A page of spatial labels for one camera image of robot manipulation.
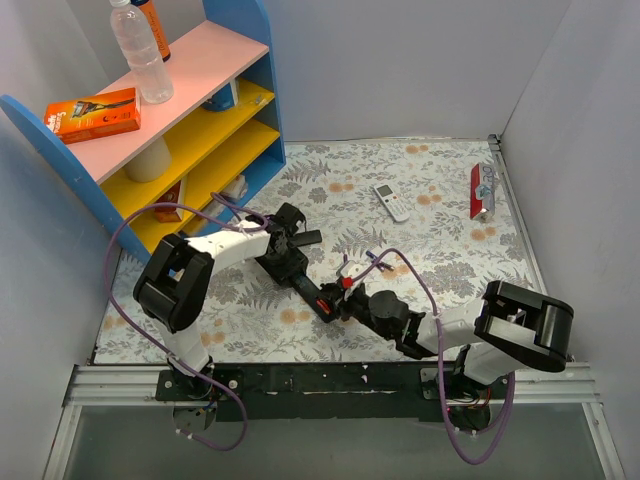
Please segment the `black TV remote with buttons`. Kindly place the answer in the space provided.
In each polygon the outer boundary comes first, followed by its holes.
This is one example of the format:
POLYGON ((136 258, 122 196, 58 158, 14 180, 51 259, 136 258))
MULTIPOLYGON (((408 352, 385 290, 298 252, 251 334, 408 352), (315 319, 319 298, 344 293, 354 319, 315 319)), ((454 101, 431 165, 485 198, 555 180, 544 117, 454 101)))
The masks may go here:
POLYGON ((337 318, 336 307, 328 293, 321 290, 304 271, 278 272, 272 278, 279 286, 292 288, 324 323, 330 323, 337 318), (323 299, 331 311, 323 311, 317 304, 318 299, 323 299))

